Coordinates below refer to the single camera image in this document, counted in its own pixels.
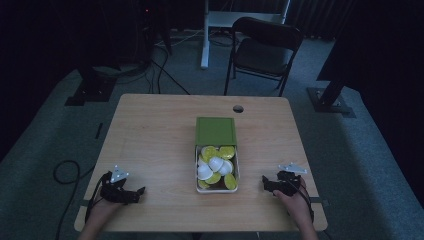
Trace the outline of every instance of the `hand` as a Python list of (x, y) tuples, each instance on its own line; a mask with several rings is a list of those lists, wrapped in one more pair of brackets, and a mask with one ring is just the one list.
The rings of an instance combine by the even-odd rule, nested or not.
[[(300, 178), (299, 190), (303, 193), (303, 195), (308, 196), (305, 180), (303, 178)], [(295, 193), (291, 197), (285, 195), (279, 190), (274, 190), (273, 193), (286, 206), (287, 211), (301, 232), (302, 239), (318, 239), (314, 225), (312, 224), (309, 206), (305, 199), (299, 193)]]
[(102, 199), (99, 195), (96, 196), (90, 216), (81, 231), (78, 240), (96, 239), (103, 226), (109, 221), (114, 213), (123, 205), (122, 203), (109, 202)]

